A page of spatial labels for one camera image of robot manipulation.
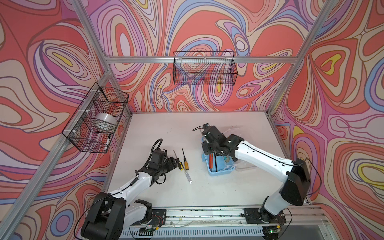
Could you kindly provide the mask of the blue plastic tool box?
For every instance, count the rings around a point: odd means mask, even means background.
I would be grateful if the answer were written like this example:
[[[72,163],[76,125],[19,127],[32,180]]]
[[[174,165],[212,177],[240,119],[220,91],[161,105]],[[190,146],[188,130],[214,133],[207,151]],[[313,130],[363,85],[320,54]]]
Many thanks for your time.
[[[230,174],[235,170],[235,163],[233,159],[228,156],[218,156],[217,155],[217,165],[218,165],[218,171],[215,172],[215,164],[214,164],[214,159],[213,159],[213,169],[212,171],[209,170],[209,155],[206,155],[205,153],[202,154],[202,161],[205,163],[208,174],[211,177],[216,177],[220,175],[227,175]]]

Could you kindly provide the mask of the dark steel hex key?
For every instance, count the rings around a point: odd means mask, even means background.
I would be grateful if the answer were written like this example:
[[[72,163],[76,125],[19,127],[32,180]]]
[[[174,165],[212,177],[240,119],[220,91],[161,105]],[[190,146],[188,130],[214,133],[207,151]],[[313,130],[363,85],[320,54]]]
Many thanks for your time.
[[[217,155],[214,153],[214,164],[215,164],[215,172],[218,171],[218,165],[217,165]]]

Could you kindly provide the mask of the clear handled screwdriver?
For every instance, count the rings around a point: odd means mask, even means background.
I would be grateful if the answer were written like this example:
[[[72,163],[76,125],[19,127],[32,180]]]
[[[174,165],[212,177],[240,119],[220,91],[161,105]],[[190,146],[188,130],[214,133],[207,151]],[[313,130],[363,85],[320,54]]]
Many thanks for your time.
[[[191,177],[190,177],[188,171],[187,171],[187,170],[184,170],[184,172],[185,172],[185,175],[186,175],[186,178],[187,178],[188,182],[191,184],[193,181],[192,181],[192,179],[191,179]]]

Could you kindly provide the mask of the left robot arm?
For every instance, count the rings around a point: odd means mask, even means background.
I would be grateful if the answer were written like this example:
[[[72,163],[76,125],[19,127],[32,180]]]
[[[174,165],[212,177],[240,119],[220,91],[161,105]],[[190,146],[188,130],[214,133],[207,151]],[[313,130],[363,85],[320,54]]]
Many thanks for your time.
[[[143,168],[136,171],[136,176],[128,183],[111,193],[99,193],[92,205],[86,209],[85,221],[78,240],[118,240],[122,231],[132,224],[161,226],[164,221],[153,215],[151,203],[136,199],[144,190],[151,187],[158,179],[178,167],[178,159],[170,157],[161,160],[154,169]]]

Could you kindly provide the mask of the red sleeved hex key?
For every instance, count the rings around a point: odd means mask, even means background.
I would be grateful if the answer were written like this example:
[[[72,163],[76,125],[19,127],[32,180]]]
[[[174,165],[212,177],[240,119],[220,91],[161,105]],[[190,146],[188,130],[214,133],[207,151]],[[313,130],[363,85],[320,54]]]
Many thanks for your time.
[[[214,159],[214,154],[209,154],[209,170],[212,171],[213,169],[213,159]]]

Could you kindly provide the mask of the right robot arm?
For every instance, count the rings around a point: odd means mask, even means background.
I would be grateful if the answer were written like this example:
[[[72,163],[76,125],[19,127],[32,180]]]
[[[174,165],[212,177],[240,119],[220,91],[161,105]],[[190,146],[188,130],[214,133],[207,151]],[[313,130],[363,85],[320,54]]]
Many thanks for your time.
[[[201,126],[201,134],[204,138],[202,149],[206,155],[216,154],[245,161],[268,172],[283,184],[272,195],[267,196],[258,209],[260,221],[266,224],[275,223],[285,208],[304,204],[311,186],[305,161],[283,159],[252,145],[240,136],[225,136],[216,126],[210,124]]]

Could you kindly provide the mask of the yellow black screwdriver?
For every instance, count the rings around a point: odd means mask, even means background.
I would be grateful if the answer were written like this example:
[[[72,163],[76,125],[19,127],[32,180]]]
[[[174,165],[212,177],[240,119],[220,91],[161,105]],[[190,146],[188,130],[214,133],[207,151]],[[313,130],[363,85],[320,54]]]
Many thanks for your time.
[[[175,158],[176,158],[176,162],[178,164],[178,167],[182,171],[184,169],[184,166],[183,166],[182,162],[180,161],[180,159],[177,157],[177,154],[175,151],[174,151],[174,154],[175,154]]]

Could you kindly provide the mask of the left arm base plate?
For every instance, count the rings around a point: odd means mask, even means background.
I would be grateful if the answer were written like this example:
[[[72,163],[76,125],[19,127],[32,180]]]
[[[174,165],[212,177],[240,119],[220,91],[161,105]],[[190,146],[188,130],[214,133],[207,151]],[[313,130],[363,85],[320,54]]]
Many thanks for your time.
[[[166,224],[166,216],[166,209],[154,209],[149,214],[146,214],[143,220],[135,222],[133,226],[156,229]]]

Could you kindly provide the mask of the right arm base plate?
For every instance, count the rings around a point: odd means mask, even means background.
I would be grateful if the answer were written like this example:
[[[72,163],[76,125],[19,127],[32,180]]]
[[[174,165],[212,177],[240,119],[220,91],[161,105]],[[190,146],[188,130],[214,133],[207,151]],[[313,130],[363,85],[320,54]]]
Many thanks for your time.
[[[244,208],[242,216],[246,219],[247,224],[284,225],[287,222],[283,211],[273,216],[265,210],[260,211],[259,208]]]

